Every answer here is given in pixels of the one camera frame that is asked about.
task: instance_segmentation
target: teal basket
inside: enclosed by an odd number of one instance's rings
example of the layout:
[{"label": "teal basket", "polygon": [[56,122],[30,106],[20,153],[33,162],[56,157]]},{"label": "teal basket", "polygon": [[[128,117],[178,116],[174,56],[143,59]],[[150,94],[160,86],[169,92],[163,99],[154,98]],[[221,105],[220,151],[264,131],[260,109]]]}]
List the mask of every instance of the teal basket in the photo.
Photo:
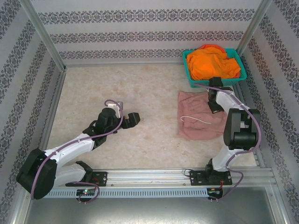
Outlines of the teal basket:
[{"label": "teal basket", "polygon": [[[188,79],[189,79],[189,82],[190,82],[190,86],[191,87],[199,87],[197,85],[194,85],[196,83],[202,84],[202,85],[209,85],[209,80],[198,80],[198,81],[195,81],[195,80],[191,79],[186,59],[187,59],[187,55],[190,54],[190,53],[192,53],[193,51],[194,50],[185,50],[183,52],[184,66],[185,66],[185,70],[186,70],[186,73],[187,73],[187,76],[188,76]],[[246,75],[244,66],[242,64],[242,61],[241,61],[240,57],[238,56],[236,50],[228,48],[228,49],[225,49],[225,51],[228,54],[229,58],[234,58],[237,61],[237,63],[239,64],[239,66],[241,68],[241,71],[240,71],[240,77],[239,78],[226,78],[226,79],[221,79],[221,80],[222,80],[223,86],[235,85],[238,82],[240,82],[242,80],[245,80],[247,78],[247,75]]]}]

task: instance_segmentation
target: pink cloth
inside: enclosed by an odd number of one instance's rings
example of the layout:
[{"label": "pink cloth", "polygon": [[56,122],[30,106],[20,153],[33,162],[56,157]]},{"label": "pink cloth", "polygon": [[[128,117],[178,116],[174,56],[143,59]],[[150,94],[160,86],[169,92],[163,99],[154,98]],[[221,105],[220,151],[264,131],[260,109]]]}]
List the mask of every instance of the pink cloth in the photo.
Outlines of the pink cloth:
[{"label": "pink cloth", "polygon": [[[207,92],[179,92],[178,93],[178,134],[189,140],[209,140],[221,136],[227,119],[225,112],[212,114],[208,103]],[[200,119],[182,118],[181,116],[190,116]]]}]

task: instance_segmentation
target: purple wire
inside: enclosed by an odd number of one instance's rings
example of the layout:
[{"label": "purple wire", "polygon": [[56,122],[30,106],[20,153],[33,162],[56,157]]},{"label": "purple wire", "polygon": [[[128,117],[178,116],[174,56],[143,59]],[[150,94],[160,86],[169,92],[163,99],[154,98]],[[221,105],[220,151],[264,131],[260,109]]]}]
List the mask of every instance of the purple wire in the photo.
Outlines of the purple wire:
[{"label": "purple wire", "polygon": [[98,189],[97,194],[96,194],[92,199],[90,199],[90,200],[87,201],[87,202],[83,202],[83,201],[81,201],[81,196],[82,196],[82,195],[79,195],[79,198],[78,198],[79,203],[88,204],[88,203],[94,201],[94,200],[100,195],[100,188],[99,188],[98,185],[96,185],[95,183],[86,183],[86,182],[81,182],[81,181],[74,181],[74,182],[72,182],[72,183],[74,183],[74,184],[88,184],[88,185],[91,185],[91,186],[95,186],[96,189]]},{"label": "purple wire", "polygon": [[[206,86],[206,85],[201,85],[201,84],[196,84],[197,86],[200,86],[200,87],[203,87],[203,88],[206,88],[206,89],[211,89],[211,90],[217,90],[217,91],[220,91],[220,92],[223,92],[225,94],[228,94],[230,95],[230,92],[226,91],[226,90],[222,90],[222,89],[219,89],[219,88],[216,88],[216,87],[211,87],[211,86]],[[254,151],[257,150],[257,148],[259,147],[259,145],[261,144],[261,140],[262,140],[262,132],[261,132],[261,128],[258,124],[258,121],[256,120],[256,118],[252,115],[252,113],[250,113],[249,110],[246,109],[246,107],[244,106],[244,104],[234,95],[230,95],[231,98],[237,103],[237,104],[240,104],[240,107],[251,117],[251,119],[253,120],[254,124],[256,125],[256,128],[257,128],[257,135],[258,135],[258,139],[257,139],[257,143],[256,145],[248,150],[248,151],[243,151],[243,152],[238,152],[234,155],[232,155],[229,160],[227,161],[227,163],[225,164],[227,169],[230,171],[230,172],[233,172],[233,173],[238,173],[238,174],[241,174],[241,178],[239,179],[239,181],[232,187],[232,189],[230,189],[230,191],[228,193],[226,193],[224,196],[222,196],[222,198],[218,199],[219,200],[222,200],[223,198],[227,197],[229,194],[231,194],[231,192],[241,183],[241,181],[243,180],[243,177],[244,177],[244,174],[239,171],[239,170],[232,170],[231,168],[228,167],[229,163],[237,156],[237,155],[240,155],[240,154],[246,154],[246,153],[252,153]]]},{"label": "purple wire", "polygon": [[50,155],[49,155],[49,156],[42,162],[42,164],[40,165],[39,169],[37,170],[36,176],[35,176],[35,178],[34,178],[34,180],[33,180],[32,188],[31,188],[31,193],[30,193],[30,194],[31,194],[30,197],[31,197],[32,200],[34,200],[34,191],[35,191],[35,188],[36,188],[36,182],[37,182],[38,176],[39,176],[39,174],[40,174],[42,168],[44,167],[45,163],[46,163],[52,156],[56,155],[58,152],[60,152],[60,151],[63,150],[64,148],[66,148],[66,147],[70,146],[71,144],[74,144],[74,143],[76,143],[76,142],[78,142],[78,141],[81,141],[81,140],[87,140],[87,139],[93,139],[93,138],[98,138],[98,137],[103,137],[103,136],[107,136],[107,135],[110,135],[110,134],[114,133],[115,131],[117,131],[117,130],[119,129],[119,127],[120,127],[121,124],[122,124],[122,120],[123,120],[123,110],[122,110],[122,107],[121,107],[116,101],[114,101],[114,100],[112,100],[112,99],[108,99],[108,100],[106,100],[106,101],[104,102],[105,106],[108,106],[108,105],[107,105],[107,102],[113,102],[114,104],[116,104],[116,105],[119,107],[119,109],[120,109],[120,111],[121,111],[121,121],[120,121],[120,123],[118,124],[118,126],[117,126],[114,130],[112,130],[112,131],[110,131],[110,132],[108,132],[108,133],[105,133],[105,134],[99,134],[99,135],[95,135],[95,136],[89,136],[89,137],[85,137],[85,138],[81,138],[81,139],[77,139],[77,140],[71,141],[71,142],[65,144],[64,146],[61,146],[59,149],[57,149],[57,150],[54,151],[53,153],[51,153],[51,154],[50,154]]}]

